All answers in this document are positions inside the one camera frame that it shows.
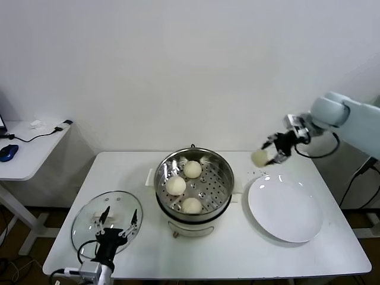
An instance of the steamed bun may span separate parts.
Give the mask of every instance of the steamed bun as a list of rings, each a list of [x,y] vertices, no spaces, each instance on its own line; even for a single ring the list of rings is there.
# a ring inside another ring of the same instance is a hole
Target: steamed bun
[[[197,178],[202,173],[202,166],[197,161],[189,161],[183,168],[183,172],[188,178]]]
[[[264,167],[268,162],[268,153],[266,150],[257,150],[251,155],[255,166]]]
[[[166,183],[166,191],[173,196],[182,195],[186,190],[186,182],[180,176],[172,176]]]
[[[196,198],[187,198],[182,203],[182,211],[186,214],[199,214],[202,211],[202,204]]]

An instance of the blue mouse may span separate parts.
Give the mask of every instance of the blue mouse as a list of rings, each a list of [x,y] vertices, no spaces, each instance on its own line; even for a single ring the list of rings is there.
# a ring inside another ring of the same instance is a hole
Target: blue mouse
[[[17,151],[18,151],[18,145],[16,144],[8,144],[6,147],[3,147],[0,150],[0,162],[10,161],[14,157]]]

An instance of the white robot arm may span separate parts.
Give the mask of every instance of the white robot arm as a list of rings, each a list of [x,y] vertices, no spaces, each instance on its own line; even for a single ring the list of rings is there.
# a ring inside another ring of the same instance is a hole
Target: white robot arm
[[[272,143],[277,154],[265,165],[282,163],[291,155],[292,147],[309,144],[312,137],[325,131],[337,134],[343,141],[380,159],[380,108],[356,102],[344,95],[329,92],[318,98],[309,113],[284,118],[287,133],[268,137],[262,150]]]
[[[111,285],[113,280],[111,275],[115,269],[113,259],[119,246],[124,246],[128,240],[136,236],[138,230],[137,224],[137,209],[134,211],[129,227],[125,229],[118,229],[114,227],[103,227],[107,216],[109,215],[110,206],[102,212],[99,220],[94,221],[94,227],[97,229],[94,238],[82,244],[77,251],[77,258],[81,263],[80,268],[66,267],[54,271],[49,277],[49,285],[60,285],[59,281],[53,283],[55,274],[64,274],[68,278],[76,278],[83,281],[80,284],[93,284],[93,285]],[[81,249],[89,243],[97,242],[99,248],[95,252],[95,257],[91,260],[82,261],[80,258]]]

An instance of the stainless steel pot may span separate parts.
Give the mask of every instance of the stainless steel pot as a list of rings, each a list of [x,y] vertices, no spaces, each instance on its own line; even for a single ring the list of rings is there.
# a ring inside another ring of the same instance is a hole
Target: stainless steel pot
[[[198,178],[189,179],[183,174],[183,167],[190,160],[195,160],[202,166]],[[166,182],[175,175],[186,181],[186,191],[181,196],[171,196],[166,191]],[[228,162],[219,154],[198,147],[172,153],[160,163],[154,175],[159,206],[169,217],[186,224],[207,223],[220,216],[230,204],[233,184],[233,172]],[[197,198],[202,203],[199,214],[185,214],[181,211],[183,201],[190,197]]]

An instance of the white table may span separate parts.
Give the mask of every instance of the white table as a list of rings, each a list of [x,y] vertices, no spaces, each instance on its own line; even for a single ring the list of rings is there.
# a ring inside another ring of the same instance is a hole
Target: white table
[[[40,134],[48,134],[61,122],[47,122],[43,129],[30,129],[29,122],[5,122],[9,134],[15,134],[24,140],[29,140]],[[31,142],[20,140],[0,139],[0,149],[8,144],[17,144],[19,149],[14,158],[8,162],[0,163],[0,181],[26,181],[34,176],[43,162],[53,151],[57,143],[67,133],[68,128],[55,134],[36,138]],[[24,244],[18,254],[27,255],[34,244],[36,238],[55,238],[59,229],[46,228],[43,224],[48,218],[48,214],[41,214],[35,218],[5,187],[0,185],[0,203],[7,207],[13,214],[13,219],[8,224],[8,233],[20,219],[30,229]],[[5,238],[5,232],[0,236],[0,240]]]
[[[259,174],[249,152],[219,152],[231,165],[244,189]],[[169,153],[100,153],[57,236],[43,266],[50,274],[58,268],[79,267],[71,244],[71,226],[78,211],[107,191],[128,191],[144,211],[141,229],[131,245],[115,256],[114,278],[119,279],[257,279],[337,276],[366,273],[371,264],[333,196],[311,160],[294,156],[267,173],[297,177],[318,199],[324,224],[310,242],[280,241],[253,220],[245,195],[231,203],[220,223],[206,237],[174,239],[157,204],[152,187],[145,186],[149,169]]]

